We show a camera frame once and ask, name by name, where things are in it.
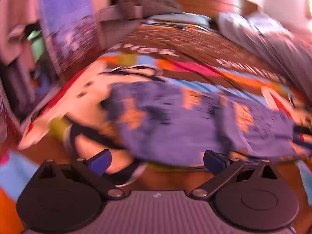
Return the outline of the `colourful paul frank bedspread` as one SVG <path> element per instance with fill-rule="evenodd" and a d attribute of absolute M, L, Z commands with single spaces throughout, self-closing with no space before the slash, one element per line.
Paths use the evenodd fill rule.
<path fill-rule="evenodd" d="M 297 39 L 146 23 L 21 127 L 1 108 L 1 233 L 311 233 Z"/>

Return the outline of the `blue dotted wardrobe curtain right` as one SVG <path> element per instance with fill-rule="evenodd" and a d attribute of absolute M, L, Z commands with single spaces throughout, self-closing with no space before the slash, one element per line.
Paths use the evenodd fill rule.
<path fill-rule="evenodd" d="M 39 0 L 40 27 L 58 75 L 101 52 L 91 0 Z"/>

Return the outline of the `blue patterned children's pants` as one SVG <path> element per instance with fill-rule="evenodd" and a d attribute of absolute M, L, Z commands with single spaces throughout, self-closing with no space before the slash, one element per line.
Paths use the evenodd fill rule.
<path fill-rule="evenodd" d="M 250 163 L 311 155 L 311 148 L 293 142 L 292 117 L 229 92 L 161 81 L 114 83 L 100 104 L 110 138 L 147 161 L 198 166 L 206 150 Z"/>

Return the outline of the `wooden headboard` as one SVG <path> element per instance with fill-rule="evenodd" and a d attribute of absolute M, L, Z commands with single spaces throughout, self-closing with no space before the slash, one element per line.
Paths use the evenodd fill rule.
<path fill-rule="evenodd" d="M 215 18 L 220 12 L 234 12 L 249 15 L 259 10 L 259 6 L 248 0 L 175 0 L 184 12 Z"/>

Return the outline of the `grey lilac duvet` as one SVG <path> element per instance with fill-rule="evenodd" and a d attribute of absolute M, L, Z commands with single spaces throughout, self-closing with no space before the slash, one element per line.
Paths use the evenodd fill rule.
<path fill-rule="evenodd" d="M 245 17 L 221 12 L 217 18 L 221 35 L 270 64 L 311 100 L 311 43 L 295 36 L 280 22 L 262 12 Z"/>

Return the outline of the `grey bedside table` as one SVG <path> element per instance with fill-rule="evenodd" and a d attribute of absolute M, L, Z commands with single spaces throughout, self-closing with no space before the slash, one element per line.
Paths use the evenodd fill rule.
<path fill-rule="evenodd" d="M 99 42 L 103 50 L 118 44 L 124 37 L 135 31 L 143 18 L 143 7 L 134 7 L 134 18 L 126 19 L 117 5 L 108 6 L 95 13 L 95 20 L 99 27 Z"/>

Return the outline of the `light blue pillow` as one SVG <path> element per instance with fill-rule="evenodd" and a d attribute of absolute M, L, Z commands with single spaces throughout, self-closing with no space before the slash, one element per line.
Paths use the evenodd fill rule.
<path fill-rule="evenodd" d="M 193 25 L 199 25 L 204 28 L 210 28 L 209 23 L 211 20 L 212 19 L 210 17 L 205 16 L 205 15 L 186 13 L 186 12 L 153 15 L 147 18 L 147 21 L 193 24 Z"/>

